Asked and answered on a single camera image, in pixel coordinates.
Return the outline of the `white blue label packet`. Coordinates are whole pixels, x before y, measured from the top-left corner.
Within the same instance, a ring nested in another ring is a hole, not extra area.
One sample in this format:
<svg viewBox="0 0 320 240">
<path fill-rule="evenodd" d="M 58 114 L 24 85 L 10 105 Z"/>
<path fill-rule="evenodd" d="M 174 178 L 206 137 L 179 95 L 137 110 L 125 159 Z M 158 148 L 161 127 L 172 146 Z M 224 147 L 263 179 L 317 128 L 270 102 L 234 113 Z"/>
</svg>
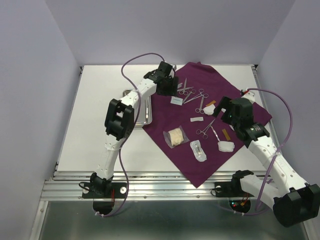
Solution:
<svg viewBox="0 0 320 240">
<path fill-rule="evenodd" d="M 183 100 L 184 100 L 183 98 L 172 96 L 170 103 L 173 105 L 181 106 L 183 104 Z"/>
</svg>

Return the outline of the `thin steel tweezers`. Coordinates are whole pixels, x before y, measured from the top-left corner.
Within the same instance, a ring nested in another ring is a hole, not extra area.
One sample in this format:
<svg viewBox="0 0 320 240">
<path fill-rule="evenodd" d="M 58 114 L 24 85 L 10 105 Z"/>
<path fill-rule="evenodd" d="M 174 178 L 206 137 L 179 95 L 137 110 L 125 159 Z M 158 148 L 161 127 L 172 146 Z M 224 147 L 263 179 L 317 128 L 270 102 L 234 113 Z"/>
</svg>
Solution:
<svg viewBox="0 0 320 240">
<path fill-rule="evenodd" d="M 148 124 L 152 121 L 152 105 L 151 105 L 151 97 L 148 97 L 145 100 L 145 122 Z"/>
</svg>

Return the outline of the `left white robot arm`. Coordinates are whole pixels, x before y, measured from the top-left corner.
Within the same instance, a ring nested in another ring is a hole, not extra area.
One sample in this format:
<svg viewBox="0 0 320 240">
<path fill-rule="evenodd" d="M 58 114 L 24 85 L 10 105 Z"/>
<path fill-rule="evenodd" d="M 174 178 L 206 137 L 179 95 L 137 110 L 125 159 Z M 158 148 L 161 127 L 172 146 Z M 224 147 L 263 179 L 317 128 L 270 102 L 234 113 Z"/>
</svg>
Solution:
<svg viewBox="0 0 320 240">
<path fill-rule="evenodd" d="M 123 143 L 129 138 L 136 125 L 142 102 L 153 94 L 175 96 L 178 77 L 175 65 L 161 61 L 158 68 L 143 76 L 133 90 L 120 99 L 109 102 L 104 122 L 106 139 L 104 151 L 97 169 L 90 176 L 89 189 L 100 197 L 108 197 L 112 192 L 114 167 Z"/>
</svg>

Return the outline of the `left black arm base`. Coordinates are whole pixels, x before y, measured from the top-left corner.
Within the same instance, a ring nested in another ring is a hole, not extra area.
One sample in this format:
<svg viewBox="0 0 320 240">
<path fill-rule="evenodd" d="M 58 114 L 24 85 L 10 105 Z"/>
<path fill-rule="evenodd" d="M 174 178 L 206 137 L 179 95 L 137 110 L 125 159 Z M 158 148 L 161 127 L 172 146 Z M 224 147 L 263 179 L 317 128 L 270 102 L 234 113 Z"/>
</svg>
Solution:
<svg viewBox="0 0 320 240">
<path fill-rule="evenodd" d="M 113 177 L 101 178 L 92 173 L 89 182 L 81 181 L 83 199 L 124 199 L 128 193 L 127 182 L 113 182 Z"/>
</svg>

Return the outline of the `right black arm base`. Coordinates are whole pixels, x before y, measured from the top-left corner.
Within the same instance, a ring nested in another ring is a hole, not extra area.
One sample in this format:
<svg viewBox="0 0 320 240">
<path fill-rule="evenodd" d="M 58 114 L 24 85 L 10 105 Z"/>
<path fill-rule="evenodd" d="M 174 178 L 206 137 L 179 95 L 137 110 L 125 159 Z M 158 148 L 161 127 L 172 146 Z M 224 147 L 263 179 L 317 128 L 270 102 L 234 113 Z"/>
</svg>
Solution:
<svg viewBox="0 0 320 240">
<path fill-rule="evenodd" d="M 253 174 L 250 170 L 238 170 L 230 181 L 216 181 L 210 193 L 217 198 L 245 197 L 248 193 L 243 191 L 240 180 Z"/>
</svg>

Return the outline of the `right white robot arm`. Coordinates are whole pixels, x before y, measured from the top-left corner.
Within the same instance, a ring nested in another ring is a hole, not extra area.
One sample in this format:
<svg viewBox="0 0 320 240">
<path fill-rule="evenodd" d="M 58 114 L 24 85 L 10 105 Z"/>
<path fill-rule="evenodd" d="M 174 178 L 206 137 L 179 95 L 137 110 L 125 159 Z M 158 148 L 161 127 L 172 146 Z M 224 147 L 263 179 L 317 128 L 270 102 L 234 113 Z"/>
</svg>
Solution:
<svg viewBox="0 0 320 240">
<path fill-rule="evenodd" d="M 246 98 L 224 96 L 213 116 L 217 117 L 221 110 L 225 110 L 221 120 L 233 127 L 236 137 L 257 157 L 275 185 L 267 184 L 250 170 L 238 170 L 230 181 L 215 182 L 215 196 L 234 198 L 248 194 L 256 197 L 273 211 L 284 227 L 317 217 L 320 210 L 319 186 L 309 184 L 296 173 L 277 150 L 266 128 L 254 121 L 253 104 Z"/>
</svg>

